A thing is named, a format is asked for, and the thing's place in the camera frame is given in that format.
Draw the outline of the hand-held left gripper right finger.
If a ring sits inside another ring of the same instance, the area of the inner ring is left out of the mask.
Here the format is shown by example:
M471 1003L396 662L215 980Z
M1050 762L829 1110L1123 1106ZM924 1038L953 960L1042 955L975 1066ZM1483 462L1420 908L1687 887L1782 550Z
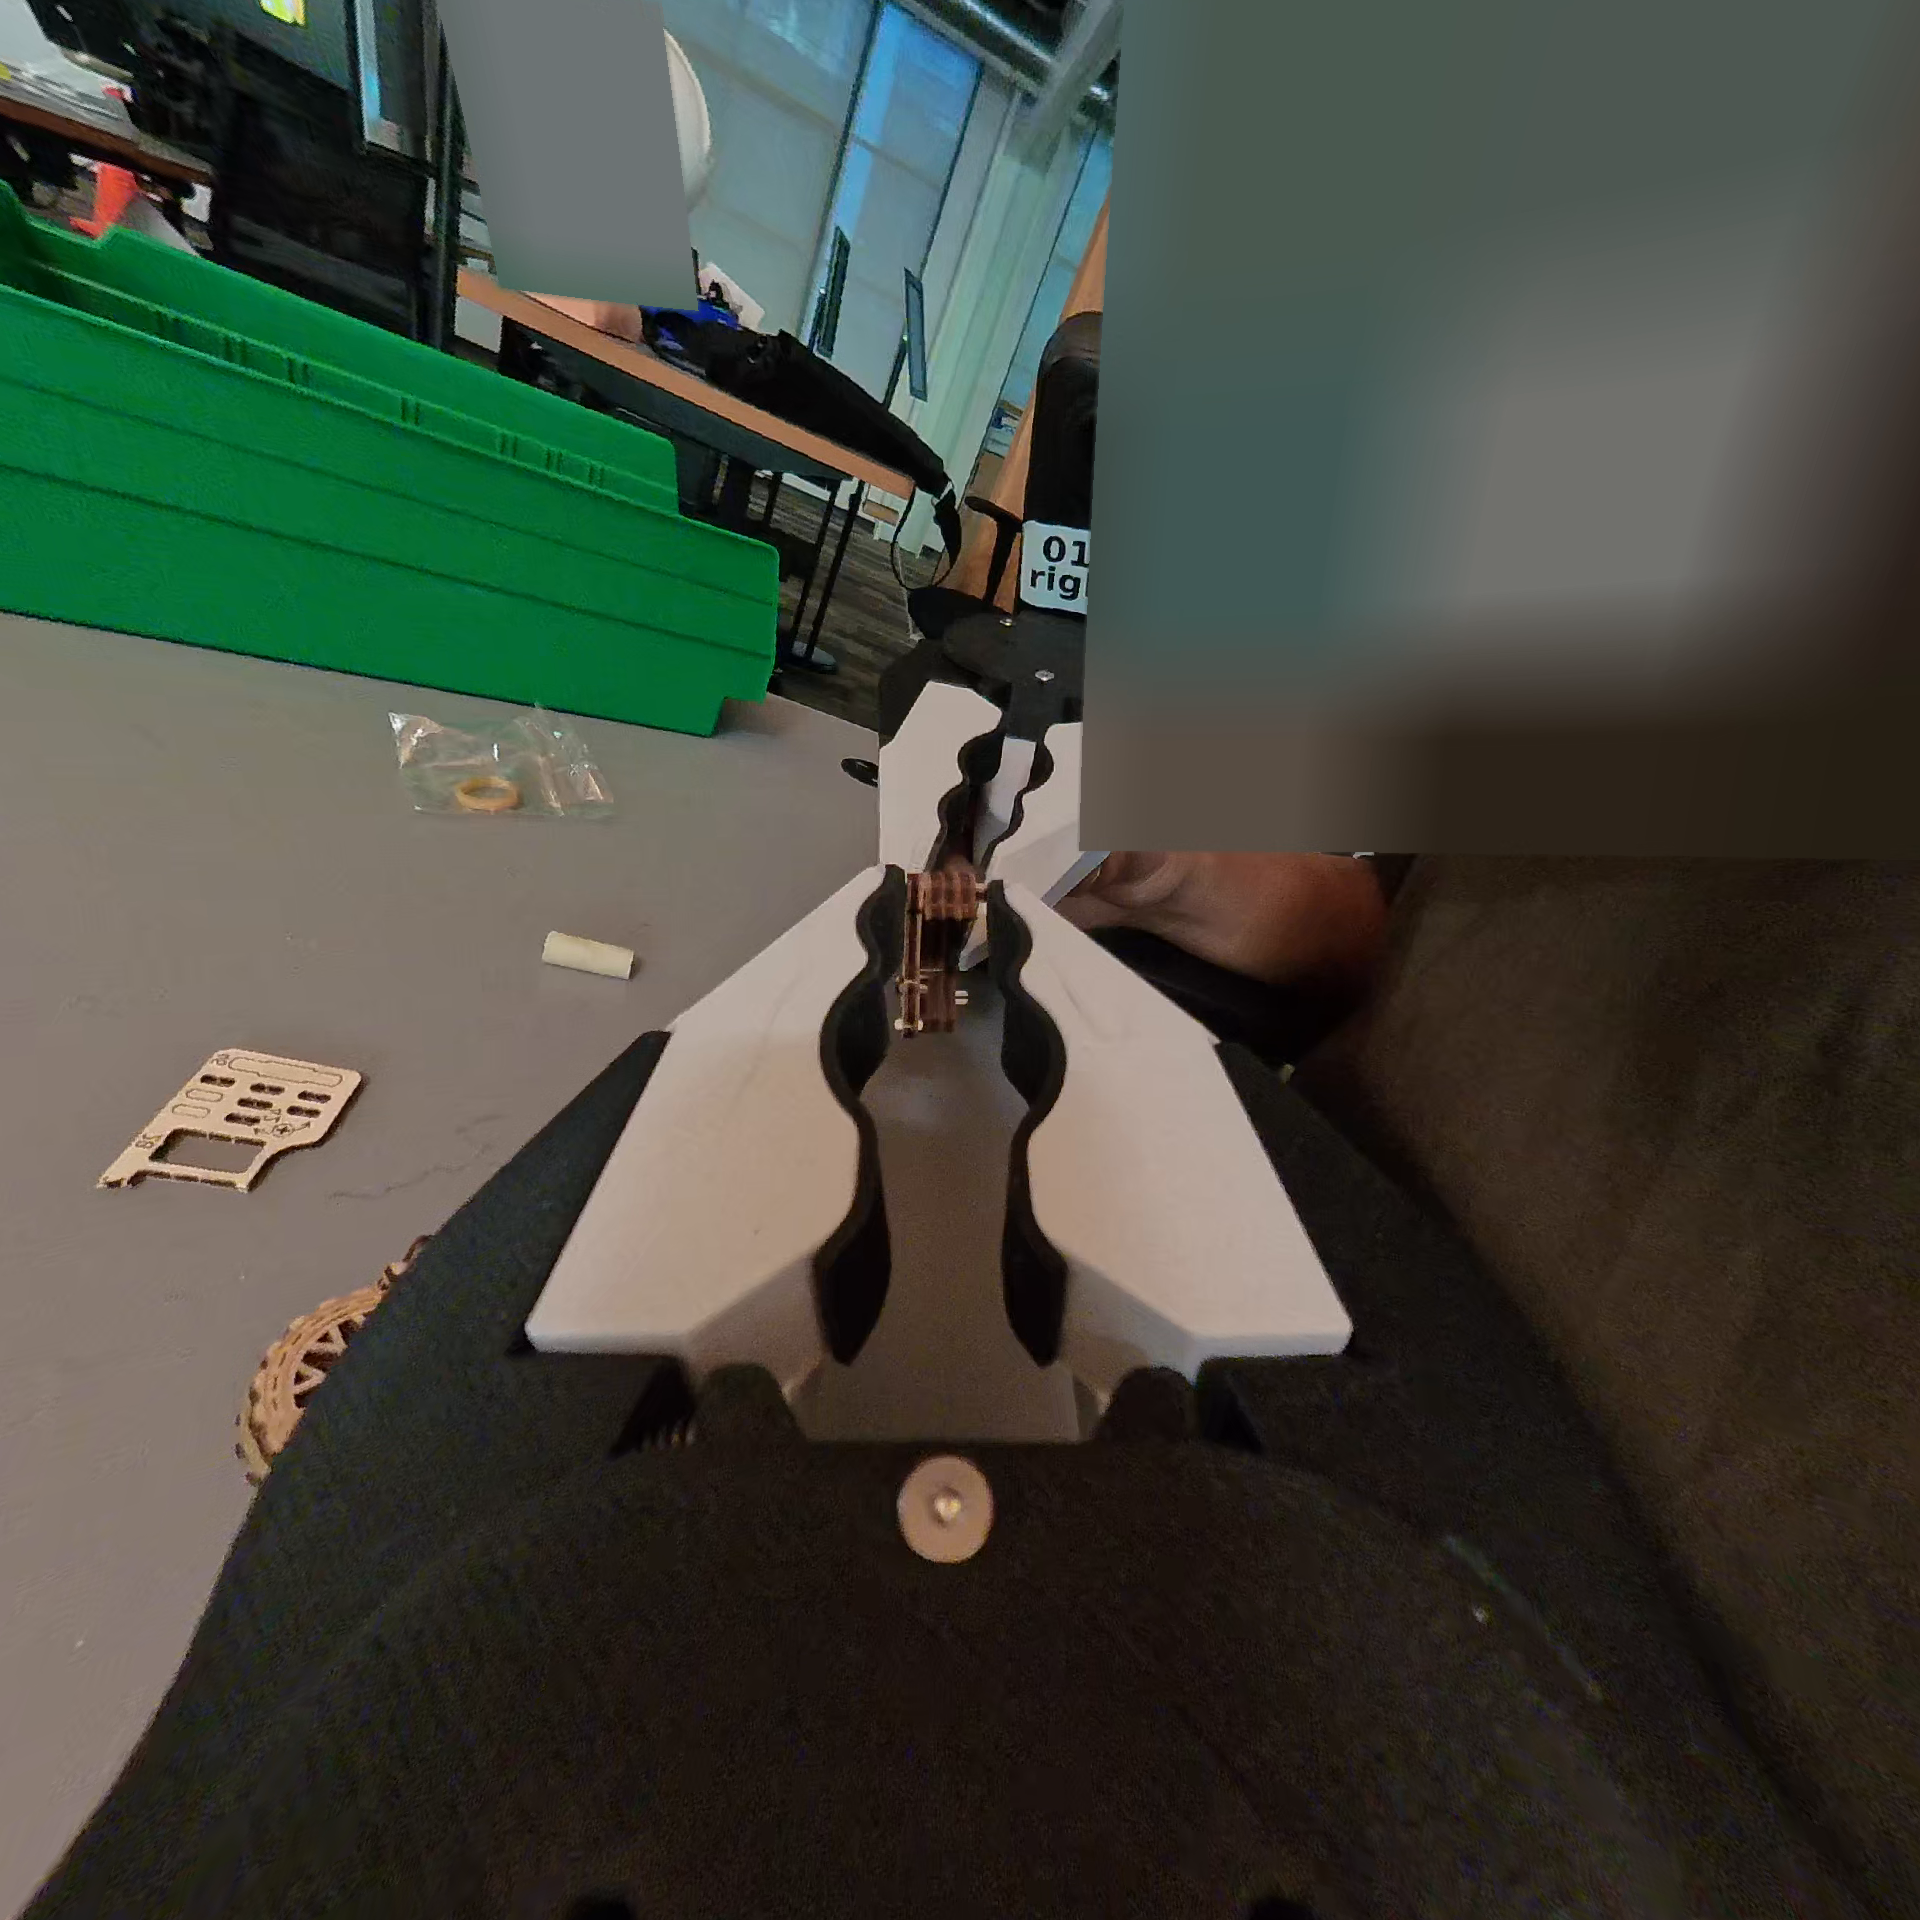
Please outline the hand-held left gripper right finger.
M1021 1351L1099 1401L1146 1368L1341 1355L1354 1320L1214 1035L1018 882L988 952L1026 1104L999 1252Z

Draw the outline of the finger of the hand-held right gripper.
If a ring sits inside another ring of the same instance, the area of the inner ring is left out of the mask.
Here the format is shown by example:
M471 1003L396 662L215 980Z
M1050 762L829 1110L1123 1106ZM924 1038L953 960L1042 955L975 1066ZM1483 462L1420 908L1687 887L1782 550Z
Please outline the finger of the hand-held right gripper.
M1053 726L1041 740L1001 736L978 816L983 886L1019 882L1055 905L1087 879L1078 812L1084 734L1084 726Z
M994 744L1001 710L981 694L931 681L878 754L878 860L901 874L931 874L945 842L945 806L966 786L965 754Z

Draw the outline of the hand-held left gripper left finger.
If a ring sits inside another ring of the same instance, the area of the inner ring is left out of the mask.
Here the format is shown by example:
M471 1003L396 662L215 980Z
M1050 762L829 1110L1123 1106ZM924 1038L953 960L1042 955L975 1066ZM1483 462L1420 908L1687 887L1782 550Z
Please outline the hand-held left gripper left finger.
M540 1353L850 1363L892 1247L861 1094L894 1035L899 866L855 876L673 1023L523 1334Z

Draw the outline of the small layered wooden part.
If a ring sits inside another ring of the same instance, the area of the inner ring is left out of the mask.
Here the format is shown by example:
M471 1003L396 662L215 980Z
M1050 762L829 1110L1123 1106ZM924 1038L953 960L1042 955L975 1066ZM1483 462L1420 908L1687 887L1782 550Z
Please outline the small layered wooden part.
M981 887L971 866L914 872L903 880L897 1034L945 1035L969 1006L963 955L975 930Z

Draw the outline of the grey desk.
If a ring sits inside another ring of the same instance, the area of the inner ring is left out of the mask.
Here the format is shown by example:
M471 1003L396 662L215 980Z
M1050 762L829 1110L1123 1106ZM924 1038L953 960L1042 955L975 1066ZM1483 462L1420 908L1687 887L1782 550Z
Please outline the grey desk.
M1012 1136L874 1119L892 1276L850 1363L540 1353L523 1326L685 1009L878 860L786 700L595 727L610 824L399 793L398 689L4 619L4 1817L20 1916L1133 1916L1073 1607L1124 1464L1001 1296ZM542 963L548 930L635 953ZM205 1057L353 1067L252 1192L99 1192ZM435 1239L269 1476L274 1337Z

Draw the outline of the person's right hand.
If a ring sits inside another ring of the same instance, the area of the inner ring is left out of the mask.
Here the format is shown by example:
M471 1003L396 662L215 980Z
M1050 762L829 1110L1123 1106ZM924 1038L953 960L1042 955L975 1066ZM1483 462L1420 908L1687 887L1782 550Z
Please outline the person's right hand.
M1386 896L1361 855L1110 854L1058 910L1266 985L1348 980L1386 947Z

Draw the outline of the black bag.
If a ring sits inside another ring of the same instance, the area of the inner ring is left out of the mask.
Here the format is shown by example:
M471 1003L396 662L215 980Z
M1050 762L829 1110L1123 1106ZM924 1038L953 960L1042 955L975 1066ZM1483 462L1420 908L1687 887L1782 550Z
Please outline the black bag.
M764 334L701 311L645 306L639 337L676 354L722 394L822 434L903 473L932 504L949 563L965 542L963 506L945 460L882 400L788 332Z

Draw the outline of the clear plastic parts bag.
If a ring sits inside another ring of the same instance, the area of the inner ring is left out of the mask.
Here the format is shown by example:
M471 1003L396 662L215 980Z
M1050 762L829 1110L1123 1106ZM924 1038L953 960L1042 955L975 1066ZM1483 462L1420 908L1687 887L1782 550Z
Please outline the clear plastic parts bag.
M530 710L447 726L391 712L388 727L398 780L417 814L606 822L614 810L586 736L557 714Z

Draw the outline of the wooden-top table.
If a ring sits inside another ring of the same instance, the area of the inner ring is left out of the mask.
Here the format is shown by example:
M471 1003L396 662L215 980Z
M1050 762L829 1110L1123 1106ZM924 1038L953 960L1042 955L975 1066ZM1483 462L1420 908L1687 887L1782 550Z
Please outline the wooden-top table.
M501 327L499 363L527 382L589 400L667 440L679 465L679 504L726 532L774 542L774 507L786 481L825 492L809 544L779 544L801 563L801 602L779 643L779 670L828 680L836 659L822 649L825 614L869 495L914 499L911 482L867 454L790 425L716 390L676 354L621 344L542 306L493 276L459 268L458 298Z

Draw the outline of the small slotted wooden sheet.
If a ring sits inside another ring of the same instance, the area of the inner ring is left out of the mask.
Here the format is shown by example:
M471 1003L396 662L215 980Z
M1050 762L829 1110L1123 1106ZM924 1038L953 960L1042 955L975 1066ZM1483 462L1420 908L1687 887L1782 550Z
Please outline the small slotted wooden sheet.
M219 1047L114 1156L99 1192L143 1183L249 1194L279 1159L323 1146L363 1075L257 1047Z

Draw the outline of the wooden mechanical model assembly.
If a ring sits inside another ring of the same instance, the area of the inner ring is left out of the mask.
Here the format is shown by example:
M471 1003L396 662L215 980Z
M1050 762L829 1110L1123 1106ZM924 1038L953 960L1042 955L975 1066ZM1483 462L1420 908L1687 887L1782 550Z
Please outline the wooden mechanical model assembly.
M341 1363L370 1314L417 1266L433 1239L433 1232L417 1236L402 1258L381 1266L370 1286L300 1314L262 1351L234 1424L234 1455L249 1489L259 1489L269 1476L332 1368Z

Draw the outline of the person's dark grey clothing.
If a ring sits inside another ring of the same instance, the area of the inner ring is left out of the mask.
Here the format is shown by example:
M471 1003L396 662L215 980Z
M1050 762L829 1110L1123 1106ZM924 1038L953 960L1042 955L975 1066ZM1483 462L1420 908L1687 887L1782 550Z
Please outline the person's dark grey clothing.
M1546 1337L1790 1808L1915 1916L1915 858L1364 860L1374 968L1262 983L1348 1014L1307 1090Z

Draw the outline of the green plastic bin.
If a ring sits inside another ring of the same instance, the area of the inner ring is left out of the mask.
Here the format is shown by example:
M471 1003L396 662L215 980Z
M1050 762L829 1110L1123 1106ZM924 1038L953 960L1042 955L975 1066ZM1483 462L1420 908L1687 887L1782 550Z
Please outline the green plastic bin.
M3 190L4 376L50 394L147 394L161 418L219 379L261 378L567 486L676 514L673 446L458 354L308 303L132 231L57 230Z
M4 289L4 610L706 736L778 564L532 427L157 305Z

